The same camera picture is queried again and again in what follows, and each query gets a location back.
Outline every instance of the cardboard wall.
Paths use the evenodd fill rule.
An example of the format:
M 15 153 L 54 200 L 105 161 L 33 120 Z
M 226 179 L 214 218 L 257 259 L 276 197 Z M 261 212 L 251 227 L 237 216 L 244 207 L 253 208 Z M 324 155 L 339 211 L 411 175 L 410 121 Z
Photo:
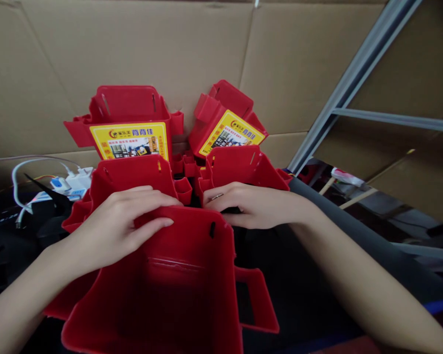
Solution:
M 252 97 L 273 134 L 262 149 L 286 167 L 384 2 L 0 0 L 0 157 L 91 156 L 62 122 L 108 84 L 155 86 L 185 113 L 173 139 L 185 143 L 200 94 L 226 79 Z
M 254 12 L 240 88 L 270 134 L 310 129 L 382 8 L 269 3 Z
M 443 0 L 422 2 L 349 108 L 443 119 Z M 315 157 L 443 221 L 443 134 L 340 117 Z

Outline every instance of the finger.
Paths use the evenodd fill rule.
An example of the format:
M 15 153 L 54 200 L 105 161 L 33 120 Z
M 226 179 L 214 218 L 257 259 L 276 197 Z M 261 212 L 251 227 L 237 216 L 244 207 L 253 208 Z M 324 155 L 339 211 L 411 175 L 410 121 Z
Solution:
M 203 192 L 203 205 L 206 205 L 214 197 L 216 197 L 216 196 L 218 196 L 220 194 L 226 194 L 233 187 L 238 187 L 238 186 L 241 186 L 241 185 L 243 185 L 243 184 L 240 183 L 240 182 L 232 182 L 232 183 L 224 185 L 222 187 L 217 187 L 217 188 L 206 190 L 205 192 Z
M 174 224 L 174 221 L 169 218 L 157 218 L 147 222 L 125 238 L 128 250 L 130 252 L 136 251 L 156 232 L 164 227 L 171 226 L 172 224 Z
M 138 186 L 121 192 L 115 192 L 111 195 L 111 197 L 115 200 L 121 200 L 121 199 L 126 199 L 138 192 L 147 192 L 152 190 L 153 190 L 152 186 Z
M 204 208 L 210 210 L 216 210 L 219 212 L 225 210 L 226 208 L 234 206 L 243 209 L 241 203 L 242 203 L 242 198 L 240 197 L 239 194 L 233 193 L 232 191 L 228 191 L 227 193 L 223 194 L 221 197 L 209 201 L 207 204 L 204 205 Z
M 245 229 L 255 229 L 253 217 L 248 214 L 222 214 L 223 219 L 231 226 L 239 226 Z
M 144 190 L 153 190 L 153 187 L 152 186 L 138 186 L 138 187 L 127 189 L 123 192 L 139 192 L 139 191 L 144 191 Z
M 123 209 L 123 215 L 125 215 L 128 220 L 134 220 L 138 216 L 153 211 L 159 207 L 182 205 L 182 203 L 176 198 L 154 192 L 147 192 L 137 198 L 124 201 L 120 206 Z

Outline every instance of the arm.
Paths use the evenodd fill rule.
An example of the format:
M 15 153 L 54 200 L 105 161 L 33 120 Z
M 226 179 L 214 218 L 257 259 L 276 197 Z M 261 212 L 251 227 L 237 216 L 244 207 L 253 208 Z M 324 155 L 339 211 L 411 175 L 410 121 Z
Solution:
M 290 223 L 340 303 L 373 338 L 400 349 L 443 353 L 438 322 L 313 203 L 294 193 L 237 182 L 204 194 L 206 208 L 234 206 L 243 213 L 223 215 L 234 226 L 268 229 Z
M 42 311 L 72 280 L 113 264 L 163 227 L 157 218 L 139 229 L 133 220 L 162 206 L 181 205 L 150 186 L 113 193 L 71 235 L 46 248 L 0 294 L 0 354 L 18 353 L 43 319 Z

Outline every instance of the ring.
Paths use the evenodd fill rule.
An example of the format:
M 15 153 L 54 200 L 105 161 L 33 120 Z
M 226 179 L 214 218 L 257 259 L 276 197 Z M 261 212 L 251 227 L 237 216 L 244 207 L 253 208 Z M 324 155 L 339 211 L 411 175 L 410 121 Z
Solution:
M 221 197 L 222 195 L 223 195 L 223 193 L 218 194 L 218 195 L 214 196 L 212 199 L 210 199 L 210 201 L 215 200 L 216 198 L 219 198 L 219 197 Z

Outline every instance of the blue edge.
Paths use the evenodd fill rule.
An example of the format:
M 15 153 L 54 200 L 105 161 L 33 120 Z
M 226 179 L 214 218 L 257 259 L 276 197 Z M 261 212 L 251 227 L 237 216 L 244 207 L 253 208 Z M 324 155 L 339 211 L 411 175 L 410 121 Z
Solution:
M 439 312 L 443 312 L 443 300 L 430 302 L 425 304 L 424 307 L 430 312 L 432 315 L 435 315 Z M 316 339 L 310 342 L 302 343 L 294 347 L 282 349 L 277 351 L 276 354 L 301 354 L 301 353 L 311 353 L 315 351 L 319 351 L 325 348 L 332 347 L 334 345 L 347 342 L 351 339 L 358 337 L 358 333 L 343 333 L 343 334 L 334 334 L 325 338 Z

